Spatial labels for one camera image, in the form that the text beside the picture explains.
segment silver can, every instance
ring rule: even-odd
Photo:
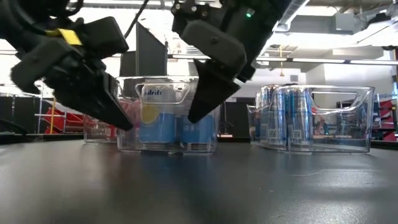
[[[293,146],[313,143],[312,89],[289,88],[289,141]]]
[[[287,143],[287,124],[285,110],[285,89],[278,88],[272,94],[268,115],[268,144],[285,146]]]
[[[285,145],[287,142],[284,91],[280,85],[261,88],[261,142],[265,145]]]
[[[261,91],[256,92],[256,108],[261,107]]]

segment ceiling light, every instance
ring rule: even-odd
[[[16,50],[0,50],[0,55],[15,55]]]
[[[258,62],[286,62],[287,58],[277,58],[277,57],[258,57]]]
[[[173,55],[173,58],[179,59],[209,59],[206,55]]]
[[[313,63],[344,63],[343,59],[323,59],[323,58],[293,58],[293,62],[313,62]]]
[[[305,6],[298,10],[298,16],[333,16],[341,7]]]
[[[390,60],[352,60],[351,64],[358,65],[398,65],[398,61]]]

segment yellow label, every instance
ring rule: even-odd
[[[159,110],[156,106],[145,105],[141,111],[141,121],[144,124],[152,124],[156,121],[159,115]]]
[[[70,45],[82,45],[79,37],[73,30],[66,29],[58,29],[61,33],[62,37],[67,41]]]

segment aluminum can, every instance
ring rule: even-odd
[[[312,90],[300,86],[289,88],[289,141],[296,146],[313,142]]]
[[[284,96],[280,85],[261,88],[261,135],[262,144],[283,144],[285,141]]]
[[[190,150],[202,150],[216,141],[216,110],[212,111],[199,122],[193,124],[188,120],[189,110],[195,96],[197,83],[190,83],[190,91],[183,102],[180,122],[180,141]]]
[[[175,90],[165,80],[151,80],[161,84],[145,84],[142,87],[141,123],[139,140],[142,143],[175,142]]]

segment plastic bin handle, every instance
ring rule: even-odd
[[[251,106],[251,105],[246,105],[246,107],[248,108],[248,111],[250,113],[255,113],[255,112],[260,112],[262,110],[269,109],[271,107],[271,105],[265,105],[265,106],[262,106],[262,107],[259,107],[259,108],[256,107],[256,106]]]
[[[184,86],[184,88],[183,88],[183,90],[182,90],[183,95],[182,95],[182,97],[181,97],[180,100],[175,100],[175,101],[173,101],[173,102],[146,102],[146,100],[142,97],[142,92],[141,92],[142,88],[140,88],[140,86],[142,86],[142,87],[143,87],[143,86],[156,86],[156,87],[159,87],[159,86],[170,86],[170,85],[178,85],[178,84]],[[137,84],[137,85],[136,85],[135,89],[136,89],[136,92],[137,92],[138,97],[139,97],[139,99],[141,100],[141,102],[142,102],[142,103],[145,103],[145,104],[147,104],[147,105],[179,105],[179,104],[183,103],[183,101],[184,101],[185,98],[187,97],[188,93],[190,92],[189,84],[186,83],[186,82],[173,82],[173,83],[140,83],[140,84]]]
[[[321,93],[321,94],[352,94],[356,95],[353,103],[349,108],[335,108],[335,109],[326,109],[319,108],[316,104],[314,104],[317,109],[322,111],[352,111],[357,108],[359,105],[363,104],[364,100],[367,96],[371,95],[373,97],[372,87],[351,87],[351,86],[313,86],[311,87],[311,95],[313,93]]]

